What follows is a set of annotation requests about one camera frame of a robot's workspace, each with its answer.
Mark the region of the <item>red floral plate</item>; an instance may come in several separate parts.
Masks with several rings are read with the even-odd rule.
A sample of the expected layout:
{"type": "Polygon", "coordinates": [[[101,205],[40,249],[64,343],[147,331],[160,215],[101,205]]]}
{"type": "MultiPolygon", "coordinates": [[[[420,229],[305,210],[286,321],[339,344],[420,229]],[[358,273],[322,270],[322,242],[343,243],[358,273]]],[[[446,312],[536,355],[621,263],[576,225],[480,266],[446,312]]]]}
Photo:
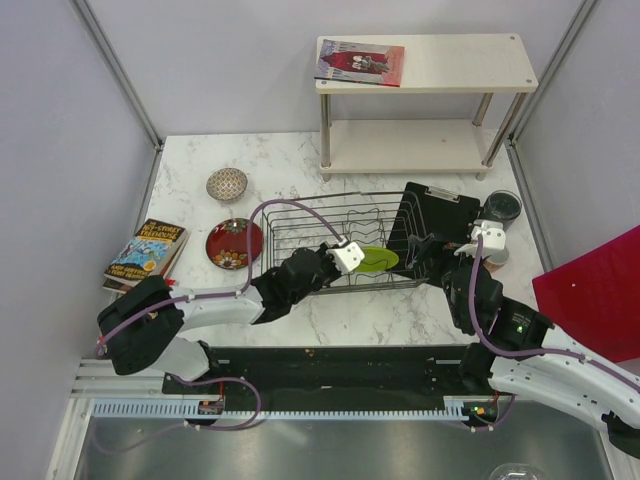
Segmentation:
{"type": "Polygon", "coordinates": [[[231,218],[216,225],[205,241],[208,259],[218,268],[239,270],[257,260],[262,252],[261,228],[245,218],[231,218]]]}

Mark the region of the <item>red folder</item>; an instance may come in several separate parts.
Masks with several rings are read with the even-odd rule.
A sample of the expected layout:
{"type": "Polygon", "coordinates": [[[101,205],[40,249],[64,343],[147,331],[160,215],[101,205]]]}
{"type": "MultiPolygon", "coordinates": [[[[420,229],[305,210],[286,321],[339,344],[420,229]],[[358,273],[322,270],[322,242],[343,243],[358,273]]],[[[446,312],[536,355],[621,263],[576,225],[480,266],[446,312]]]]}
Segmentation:
{"type": "Polygon", "coordinates": [[[539,311],[614,362],[639,357],[639,229],[532,281],[539,311]]]}

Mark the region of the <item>white two-tier shelf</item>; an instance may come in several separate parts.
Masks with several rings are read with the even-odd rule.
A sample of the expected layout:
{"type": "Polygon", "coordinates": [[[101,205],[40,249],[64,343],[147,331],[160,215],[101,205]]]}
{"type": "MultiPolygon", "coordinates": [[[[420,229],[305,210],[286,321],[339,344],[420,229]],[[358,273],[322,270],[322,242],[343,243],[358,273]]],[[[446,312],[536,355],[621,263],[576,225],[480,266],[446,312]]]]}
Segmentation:
{"type": "Polygon", "coordinates": [[[319,172],[471,174],[492,170],[538,80],[516,33],[320,36],[405,47],[399,87],[315,80],[319,172]]]}

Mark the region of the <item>red book on shelf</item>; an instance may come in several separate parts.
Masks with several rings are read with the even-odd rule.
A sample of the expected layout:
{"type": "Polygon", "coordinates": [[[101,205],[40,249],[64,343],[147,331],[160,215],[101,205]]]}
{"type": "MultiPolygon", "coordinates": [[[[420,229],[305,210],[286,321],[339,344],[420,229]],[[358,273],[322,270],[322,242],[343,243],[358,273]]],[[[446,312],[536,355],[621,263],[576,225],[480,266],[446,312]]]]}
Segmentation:
{"type": "Polygon", "coordinates": [[[314,78],[399,87],[404,70],[405,47],[323,39],[314,78]]]}

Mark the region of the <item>green plate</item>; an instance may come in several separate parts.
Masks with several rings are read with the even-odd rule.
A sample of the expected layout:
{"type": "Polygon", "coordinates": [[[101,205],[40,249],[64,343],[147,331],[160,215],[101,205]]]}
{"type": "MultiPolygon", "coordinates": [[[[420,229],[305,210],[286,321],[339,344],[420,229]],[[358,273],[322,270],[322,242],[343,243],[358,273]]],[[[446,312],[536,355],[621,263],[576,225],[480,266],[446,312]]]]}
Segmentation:
{"type": "Polygon", "coordinates": [[[399,256],[387,248],[364,246],[364,258],[355,269],[357,273],[379,273],[387,271],[399,263],[399,256]]]}

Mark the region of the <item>treehouse paperback book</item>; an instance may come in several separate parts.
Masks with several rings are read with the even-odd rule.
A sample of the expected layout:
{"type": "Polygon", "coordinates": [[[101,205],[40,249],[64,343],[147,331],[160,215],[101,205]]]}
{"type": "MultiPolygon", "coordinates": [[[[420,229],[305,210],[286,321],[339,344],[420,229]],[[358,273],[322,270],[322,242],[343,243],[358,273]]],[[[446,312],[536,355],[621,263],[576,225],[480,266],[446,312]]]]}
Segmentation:
{"type": "Polygon", "coordinates": [[[147,219],[107,266],[103,288],[126,292],[149,276],[166,277],[188,238],[184,227],[147,219]]]}

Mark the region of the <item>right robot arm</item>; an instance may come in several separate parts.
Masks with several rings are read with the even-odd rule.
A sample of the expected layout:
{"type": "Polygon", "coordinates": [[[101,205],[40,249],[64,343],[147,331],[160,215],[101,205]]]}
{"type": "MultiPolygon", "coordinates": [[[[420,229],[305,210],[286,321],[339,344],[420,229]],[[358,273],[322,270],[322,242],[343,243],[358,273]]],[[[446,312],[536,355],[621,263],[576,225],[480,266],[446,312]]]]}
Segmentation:
{"type": "Polygon", "coordinates": [[[430,234],[408,240],[407,265],[445,294],[454,326],[476,337],[458,368],[467,392],[490,388],[524,396],[604,432],[639,455],[639,378],[596,354],[535,309],[507,298],[483,260],[502,252],[506,234],[488,224],[464,245],[430,234]]]}

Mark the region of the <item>patterned ceramic bowl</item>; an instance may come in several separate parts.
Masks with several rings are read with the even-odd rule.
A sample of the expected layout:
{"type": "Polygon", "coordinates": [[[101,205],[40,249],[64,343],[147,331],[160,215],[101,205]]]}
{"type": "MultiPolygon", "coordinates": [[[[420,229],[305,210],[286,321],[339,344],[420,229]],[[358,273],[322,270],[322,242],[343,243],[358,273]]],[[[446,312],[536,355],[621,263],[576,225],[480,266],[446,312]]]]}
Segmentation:
{"type": "Polygon", "coordinates": [[[247,175],[232,167],[213,172],[206,182],[206,192],[214,200],[232,203],[239,200],[248,186],[247,175]]]}

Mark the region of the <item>right aluminium frame post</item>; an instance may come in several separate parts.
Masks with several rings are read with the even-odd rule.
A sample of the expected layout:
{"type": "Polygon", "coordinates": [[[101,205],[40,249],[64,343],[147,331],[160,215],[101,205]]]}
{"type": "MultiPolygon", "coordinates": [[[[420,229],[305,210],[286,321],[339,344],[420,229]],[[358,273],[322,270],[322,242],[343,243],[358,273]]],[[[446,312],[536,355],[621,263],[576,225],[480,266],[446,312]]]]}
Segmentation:
{"type": "Polygon", "coordinates": [[[525,101],[524,108],[518,115],[515,125],[509,130],[508,139],[505,141],[507,149],[514,148],[517,145],[533,113],[543,100],[552,81],[564,65],[599,4],[599,0],[583,0],[580,2],[539,79],[537,90],[525,101]]]}

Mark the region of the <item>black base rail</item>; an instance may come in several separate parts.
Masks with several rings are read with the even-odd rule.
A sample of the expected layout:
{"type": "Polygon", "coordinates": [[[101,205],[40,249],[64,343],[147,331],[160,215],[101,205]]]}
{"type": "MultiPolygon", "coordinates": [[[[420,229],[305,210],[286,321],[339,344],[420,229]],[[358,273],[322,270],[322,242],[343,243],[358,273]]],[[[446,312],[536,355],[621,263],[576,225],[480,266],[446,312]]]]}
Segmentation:
{"type": "Polygon", "coordinates": [[[372,389],[426,395],[491,395],[489,372],[494,356],[478,344],[462,346],[225,347],[205,349],[209,361],[193,380],[179,374],[174,388],[217,393],[206,381],[220,379],[224,391],[243,378],[263,397],[283,390],[372,389]]]}

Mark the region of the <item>black clipboard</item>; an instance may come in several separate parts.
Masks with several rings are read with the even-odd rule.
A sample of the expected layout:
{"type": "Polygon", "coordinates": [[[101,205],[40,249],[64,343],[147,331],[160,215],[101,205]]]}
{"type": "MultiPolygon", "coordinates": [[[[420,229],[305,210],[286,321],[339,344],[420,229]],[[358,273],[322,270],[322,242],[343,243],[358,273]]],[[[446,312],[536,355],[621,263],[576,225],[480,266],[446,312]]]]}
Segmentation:
{"type": "Polygon", "coordinates": [[[399,256],[391,271],[414,280],[405,267],[408,237],[426,237],[430,233],[447,241],[466,244],[473,223],[481,211],[480,200],[437,187],[409,182],[404,188],[386,248],[399,256]]]}

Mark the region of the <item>glass bowl at edge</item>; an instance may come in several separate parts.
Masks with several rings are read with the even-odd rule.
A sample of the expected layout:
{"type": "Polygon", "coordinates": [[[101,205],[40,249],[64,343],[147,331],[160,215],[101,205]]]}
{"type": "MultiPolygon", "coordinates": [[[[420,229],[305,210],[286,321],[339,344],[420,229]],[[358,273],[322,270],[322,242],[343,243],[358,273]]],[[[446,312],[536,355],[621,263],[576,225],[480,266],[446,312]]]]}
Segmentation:
{"type": "Polygon", "coordinates": [[[539,468],[524,463],[506,463],[497,466],[488,480],[545,480],[548,476],[539,468]]]}

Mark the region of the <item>left aluminium frame post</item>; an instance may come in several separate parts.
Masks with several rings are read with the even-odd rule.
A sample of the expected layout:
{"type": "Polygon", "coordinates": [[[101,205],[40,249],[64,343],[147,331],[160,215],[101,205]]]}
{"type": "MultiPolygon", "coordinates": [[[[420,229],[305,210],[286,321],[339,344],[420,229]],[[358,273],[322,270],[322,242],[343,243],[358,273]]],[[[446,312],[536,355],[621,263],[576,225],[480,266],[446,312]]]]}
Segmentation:
{"type": "Polygon", "coordinates": [[[89,38],[104,61],[116,83],[116,86],[123,95],[125,102],[137,118],[137,121],[143,129],[147,139],[151,142],[156,151],[160,151],[164,146],[163,137],[154,125],[154,122],[151,120],[151,117],[144,107],[134,84],[127,74],[90,2],[86,0],[70,0],[69,3],[78,15],[82,25],[89,35],[89,38]]]}

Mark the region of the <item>pink ceramic mug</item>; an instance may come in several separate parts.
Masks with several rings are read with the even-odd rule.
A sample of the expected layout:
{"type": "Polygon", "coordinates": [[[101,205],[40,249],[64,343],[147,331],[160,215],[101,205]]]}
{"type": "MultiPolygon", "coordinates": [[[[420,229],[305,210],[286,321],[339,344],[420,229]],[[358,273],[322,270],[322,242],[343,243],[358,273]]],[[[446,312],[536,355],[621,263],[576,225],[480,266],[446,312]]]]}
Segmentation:
{"type": "Polygon", "coordinates": [[[491,272],[494,273],[501,268],[503,268],[509,261],[510,254],[507,248],[504,248],[502,251],[494,253],[484,260],[484,266],[491,272]]]}

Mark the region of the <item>aluminium frame post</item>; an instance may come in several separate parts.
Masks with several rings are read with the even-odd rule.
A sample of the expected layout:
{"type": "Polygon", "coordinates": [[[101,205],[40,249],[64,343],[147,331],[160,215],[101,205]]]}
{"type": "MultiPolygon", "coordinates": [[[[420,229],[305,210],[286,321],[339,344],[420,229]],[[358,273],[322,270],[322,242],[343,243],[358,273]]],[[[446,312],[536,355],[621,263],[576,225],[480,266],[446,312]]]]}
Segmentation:
{"type": "Polygon", "coordinates": [[[505,141],[507,149],[514,148],[517,145],[533,113],[543,100],[552,81],[564,65],[599,4],[599,0],[583,0],[580,2],[539,79],[537,90],[525,101],[524,108],[518,115],[515,125],[509,130],[508,139],[505,141]]]}
{"type": "Polygon", "coordinates": [[[163,137],[154,125],[154,122],[151,120],[151,117],[144,107],[134,84],[127,74],[90,2],[86,0],[70,0],[69,3],[78,15],[82,25],[89,35],[89,38],[104,61],[116,83],[116,86],[123,95],[125,102],[137,118],[137,121],[143,129],[147,139],[151,142],[156,151],[160,151],[164,146],[163,137]]]}

